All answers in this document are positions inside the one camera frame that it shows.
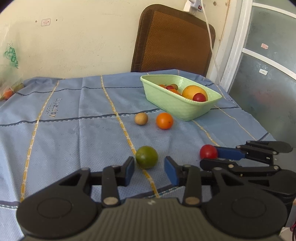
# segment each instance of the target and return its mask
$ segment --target yellow grapefruit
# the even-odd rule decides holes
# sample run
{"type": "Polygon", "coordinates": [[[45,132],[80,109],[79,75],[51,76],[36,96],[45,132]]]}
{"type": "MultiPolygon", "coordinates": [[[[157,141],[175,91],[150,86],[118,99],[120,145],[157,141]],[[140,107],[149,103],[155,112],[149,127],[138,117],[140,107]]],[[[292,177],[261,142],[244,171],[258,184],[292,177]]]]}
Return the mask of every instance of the yellow grapefruit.
{"type": "Polygon", "coordinates": [[[206,100],[207,100],[207,92],[201,88],[201,87],[198,87],[196,85],[189,85],[187,86],[183,92],[182,92],[182,96],[187,98],[187,99],[190,99],[192,100],[193,96],[197,93],[202,93],[205,97],[206,97],[206,100]]]}

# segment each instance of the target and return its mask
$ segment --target small beige ball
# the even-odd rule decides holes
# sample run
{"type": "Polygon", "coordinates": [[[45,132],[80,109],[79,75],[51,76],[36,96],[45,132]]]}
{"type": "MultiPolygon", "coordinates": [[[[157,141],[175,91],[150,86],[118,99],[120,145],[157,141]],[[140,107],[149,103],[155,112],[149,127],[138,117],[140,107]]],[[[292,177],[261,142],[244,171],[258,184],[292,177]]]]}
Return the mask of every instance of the small beige ball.
{"type": "Polygon", "coordinates": [[[143,126],[147,123],[148,121],[148,115],[146,113],[138,113],[135,116],[135,123],[143,126]]]}

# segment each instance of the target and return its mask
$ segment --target green printed logo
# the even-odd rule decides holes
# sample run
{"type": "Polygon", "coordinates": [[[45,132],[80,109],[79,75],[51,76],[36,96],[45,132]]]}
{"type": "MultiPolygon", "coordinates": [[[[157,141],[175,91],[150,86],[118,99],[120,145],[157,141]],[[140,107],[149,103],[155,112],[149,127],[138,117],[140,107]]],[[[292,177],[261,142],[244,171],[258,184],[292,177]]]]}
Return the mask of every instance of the green printed logo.
{"type": "Polygon", "coordinates": [[[17,61],[17,55],[15,53],[15,49],[13,47],[13,43],[7,44],[6,51],[5,51],[5,57],[7,59],[10,59],[14,67],[18,69],[18,61],[17,61]]]}

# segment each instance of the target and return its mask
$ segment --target yellow stripe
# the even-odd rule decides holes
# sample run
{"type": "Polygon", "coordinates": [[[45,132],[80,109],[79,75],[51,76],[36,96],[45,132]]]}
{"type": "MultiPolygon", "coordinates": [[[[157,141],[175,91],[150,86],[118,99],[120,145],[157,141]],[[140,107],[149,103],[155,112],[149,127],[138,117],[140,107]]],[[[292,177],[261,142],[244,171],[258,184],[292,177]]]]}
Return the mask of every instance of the yellow stripe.
{"type": "Polygon", "coordinates": [[[38,124],[39,124],[39,120],[40,120],[40,117],[50,99],[50,97],[52,96],[52,94],[54,93],[56,87],[59,85],[59,80],[57,81],[54,89],[52,90],[52,92],[50,93],[50,95],[48,96],[47,100],[45,101],[38,117],[37,117],[37,121],[36,121],[36,124],[35,124],[35,127],[34,127],[34,131],[32,133],[32,138],[31,138],[31,142],[30,142],[30,146],[29,146],[29,149],[28,149],[28,152],[27,152],[27,159],[26,159],[26,163],[25,163],[25,169],[24,169],[24,174],[22,176],[22,186],[21,186],[21,190],[20,190],[20,201],[22,202],[24,199],[25,199],[25,191],[26,191],[26,181],[27,181],[27,174],[28,174],[28,168],[29,168],[29,163],[30,163],[30,157],[31,157],[31,152],[32,152],[32,147],[33,147],[33,144],[34,144],[34,139],[35,139],[35,136],[36,136],[36,132],[37,132],[37,128],[38,128],[38,124]]]}
{"type": "Polygon", "coordinates": [[[234,118],[234,117],[232,117],[232,116],[230,116],[229,114],[227,114],[225,111],[223,111],[222,109],[220,109],[218,106],[215,106],[215,107],[217,107],[220,111],[222,111],[223,113],[225,113],[227,116],[229,116],[231,119],[234,119],[237,123],[238,123],[238,125],[242,128],[242,129],[244,129],[244,131],[245,132],[247,132],[249,135],[250,135],[250,137],[252,137],[254,140],[256,140],[245,128],[243,128],[242,126],[241,126],[241,124],[237,121],[237,119],[236,118],[234,118]]]}
{"type": "MultiPolygon", "coordinates": [[[[104,93],[105,93],[105,95],[106,95],[106,97],[107,97],[107,99],[108,99],[108,101],[109,101],[109,103],[110,103],[110,105],[111,105],[111,108],[112,108],[114,114],[116,115],[116,118],[117,118],[118,122],[120,123],[120,126],[121,126],[121,128],[122,128],[122,130],[123,130],[123,133],[124,133],[124,135],[125,135],[125,137],[126,137],[126,140],[127,140],[128,144],[129,144],[129,146],[130,146],[130,148],[131,148],[131,151],[132,151],[133,154],[135,155],[135,154],[136,154],[135,147],[133,146],[133,143],[131,142],[131,139],[130,139],[130,137],[129,137],[129,135],[128,135],[128,132],[126,131],[126,128],[124,127],[124,124],[123,124],[122,120],[120,119],[120,117],[119,117],[119,115],[118,115],[118,113],[117,113],[117,111],[116,111],[116,109],[115,109],[115,106],[114,106],[112,100],[110,99],[110,97],[109,97],[109,95],[108,95],[108,93],[107,93],[107,91],[106,91],[106,89],[105,89],[105,87],[104,87],[103,76],[102,76],[102,75],[101,75],[101,85],[102,85],[103,91],[104,91],[104,93]]],[[[159,198],[160,196],[159,196],[159,194],[158,194],[158,192],[157,192],[157,188],[156,188],[156,186],[155,186],[155,183],[154,183],[152,177],[149,175],[149,173],[148,173],[145,169],[142,169],[142,172],[144,173],[145,177],[148,179],[148,181],[149,181],[149,183],[150,183],[150,185],[151,185],[151,188],[152,188],[152,190],[153,190],[153,192],[154,192],[154,195],[155,195],[157,198],[159,198]]]]}
{"type": "Polygon", "coordinates": [[[201,128],[205,133],[206,133],[206,135],[207,135],[207,137],[210,139],[210,141],[211,142],[213,142],[216,146],[220,146],[217,142],[215,142],[212,138],[211,138],[211,136],[210,136],[210,134],[200,125],[200,124],[198,124],[195,120],[192,120],[195,124],[197,124],[198,125],[198,127],[199,128],[201,128]]]}

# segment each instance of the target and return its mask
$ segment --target plastic bag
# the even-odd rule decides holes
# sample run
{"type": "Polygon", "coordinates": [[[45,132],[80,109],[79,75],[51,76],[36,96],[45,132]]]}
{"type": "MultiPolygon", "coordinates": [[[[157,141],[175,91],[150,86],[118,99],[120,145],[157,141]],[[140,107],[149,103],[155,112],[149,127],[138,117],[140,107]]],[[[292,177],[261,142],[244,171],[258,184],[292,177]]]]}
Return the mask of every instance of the plastic bag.
{"type": "Polygon", "coordinates": [[[9,25],[0,27],[0,100],[23,88],[15,40],[9,25]]]}

